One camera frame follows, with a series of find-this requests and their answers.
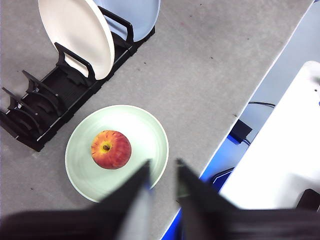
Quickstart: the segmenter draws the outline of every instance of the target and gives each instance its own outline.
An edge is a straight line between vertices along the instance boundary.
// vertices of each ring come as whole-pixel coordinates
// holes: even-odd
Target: black dish rack
[[[134,30],[130,22],[100,6],[99,9],[104,16],[117,21],[127,29],[126,40],[111,32],[115,55],[113,67],[107,77],[96,80],[89,62],[56,42],[56,67],[42,80],[36,79],[25,70],[22,71],[28,80],[28,89],[23,97],[2,88],[10,96],[10,104],[6,113],[0,111],[0,125],[15,139],[37,152],[40,152],[45,143],[54,137],[75,112],[155,34],[153,28],[144,39],[134,42]],[[67,64],[65,54],[86,66],[88,77]]]

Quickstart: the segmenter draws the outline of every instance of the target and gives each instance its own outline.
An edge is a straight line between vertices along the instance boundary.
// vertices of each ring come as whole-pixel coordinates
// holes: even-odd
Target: plate
[[[106,19],[92,0],[38,0],[43,26],[52,42],[88,61],[97,80],[114,64],[115,46]],[[65,61],[86,77],[87,68],[66,55]]]
[[[133,26],[133,41],[145,38],[155,26],[161,0],[94,0],[104,9],[129,21]],[[112,32],[124,40],[127,38],[127,29],[118,22],[106,17]]]
[[[94,137],[104,131],[124,134],[131,144],[131,157],[121,168],[99,167],[91,157]],[[99,202],[120,187],[146,159],[150,162],[153,188],[168,161],[169,144],[164,128],[149,112],[130,105],[102,108],[86,117],[73,131],[65,151],[65,169],[74,188],[87,199]]]

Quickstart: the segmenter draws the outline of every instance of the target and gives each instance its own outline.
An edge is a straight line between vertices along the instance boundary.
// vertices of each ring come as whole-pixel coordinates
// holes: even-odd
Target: light green plate
[[[99,167],[91,157],[94,137],[104,131],[124,134],[131,144],[131,157],[119,169]],[[65,151],[65,169],[74,188],[87,199],[99,202],[121,186],[136,170],[152,159],[153,188],[165,171],[168,138],[160,122],[149,112],[130,105],[113,105],[87,116],[73,131]]]

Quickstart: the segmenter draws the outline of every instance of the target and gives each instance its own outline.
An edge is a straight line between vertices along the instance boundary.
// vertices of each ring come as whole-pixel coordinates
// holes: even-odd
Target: cable
[[[251,145],[251,142],[250,142],[247,138],[243,139],[243,142],[244,142],[245,144],[247,144],[248,146]]]
[[[273,103],[262,102],[262,101],[250,101],[249,104],[260,104],[274,108],[276,105]]]

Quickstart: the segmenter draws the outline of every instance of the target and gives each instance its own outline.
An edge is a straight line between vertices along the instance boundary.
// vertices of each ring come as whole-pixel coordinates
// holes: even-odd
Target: apple
[[[104,169],[118,169],[129,161],[131,144],[121,132],[105,130],[93,139],[91,156]]]

